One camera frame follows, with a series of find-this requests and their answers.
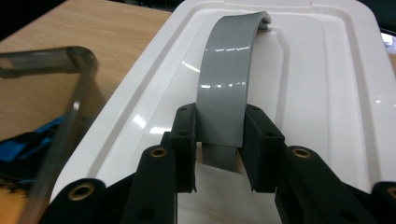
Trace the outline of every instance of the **gray plastic part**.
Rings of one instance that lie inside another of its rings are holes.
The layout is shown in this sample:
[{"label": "gray plastic part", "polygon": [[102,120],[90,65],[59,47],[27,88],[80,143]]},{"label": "gray plastic part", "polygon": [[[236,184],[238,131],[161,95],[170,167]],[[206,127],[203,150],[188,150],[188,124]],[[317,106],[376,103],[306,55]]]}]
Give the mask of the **gray plastic part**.
[{"label": "gray plastic part", "polygon": [[197,140],[241,147],[254,38],[268,30],[266,12],[226,16],[214,26],[205,47],[197,93]]}]

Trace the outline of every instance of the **white plastic container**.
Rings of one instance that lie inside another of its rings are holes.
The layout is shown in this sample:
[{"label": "white plastic container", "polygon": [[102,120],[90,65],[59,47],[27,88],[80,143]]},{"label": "white plastic container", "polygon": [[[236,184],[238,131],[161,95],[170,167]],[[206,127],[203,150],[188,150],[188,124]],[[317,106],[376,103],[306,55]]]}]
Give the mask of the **white plastic container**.
[{"label": "white plastic container", "polygon": [[[226,15],[267,11],[258,32],[248,103],[287,145],[314,149],[342,181],[370,191],[396,180],[396,84],[373,13],[354,0],[188,0],[148,45],[92,125],[53,197],[84,177],[111,185],[133,173],[147,147],[196,100],[205,43]],[[178,195],[179,223],[279,223],[274,195],[245,175],[196,165],[197,193]]]}]

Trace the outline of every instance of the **wooden table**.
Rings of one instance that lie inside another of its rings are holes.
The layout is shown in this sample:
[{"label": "wooden table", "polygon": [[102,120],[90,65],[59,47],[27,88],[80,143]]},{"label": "wooden table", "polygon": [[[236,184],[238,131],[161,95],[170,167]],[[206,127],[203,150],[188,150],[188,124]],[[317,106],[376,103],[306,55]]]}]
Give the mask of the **wooden table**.
[{"label": "wooden table", "polygon": [[[108,100],[169,16],[169,12],[106,0],[68,0],[0,42],[0,52],[67,46],[90,49],[99,62],[96,75],[99,93]],[[396,56],[389,57],[396,70]],[[0,99],[6,95],[7,92],[0,90]],[[46,104],[54,104],[64,98],[55,97],[53,102]],[[9,116],[2,112],[3,106],[0,100],[0,120]],[[25,132],[48,121],[46,114],[34,116],[36,120],[26,121],[21,130],[15,129],[11,133],[0,131],[0,139],[2,135],[5,138]],[[9,194],[4,190],[0,189],[0,223],[16,223],[26,199],[20,192]]]}]

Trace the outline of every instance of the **gray curved plastic strip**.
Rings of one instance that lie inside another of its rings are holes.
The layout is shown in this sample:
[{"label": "gray curved plastic strip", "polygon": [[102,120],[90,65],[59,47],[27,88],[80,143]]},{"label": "gray curved plastic strip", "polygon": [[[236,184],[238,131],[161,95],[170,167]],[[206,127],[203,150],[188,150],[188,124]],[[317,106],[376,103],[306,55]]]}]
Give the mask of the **gray curved plastic strip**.
[{"label": "gray curved plastic strip", "polygon": [[196,100],[197,140],[241,147],[248,98],[250,59],[257,29],[268,30],[266,12],[226,16],[205,47]]}]

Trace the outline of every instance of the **wooden surface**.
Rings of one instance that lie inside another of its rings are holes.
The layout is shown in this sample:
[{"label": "wooden surface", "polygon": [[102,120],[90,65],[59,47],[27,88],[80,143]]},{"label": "wooden surface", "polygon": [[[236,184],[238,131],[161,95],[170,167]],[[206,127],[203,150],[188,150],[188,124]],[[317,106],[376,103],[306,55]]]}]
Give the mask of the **wooden surface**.
[{"label": "wooden surface", "polygon": [[[108,100],[169,16],[169,12],[106,0],[68,0],[0,42],[0,52],[90,49],[99,62],[98,94]],[[0,140],[32,131],[62,113],[75,81],[68,75],[0,79]],[[0,188],[0,223],[12,224],[26,199],[22,192],[6,190]]]}]

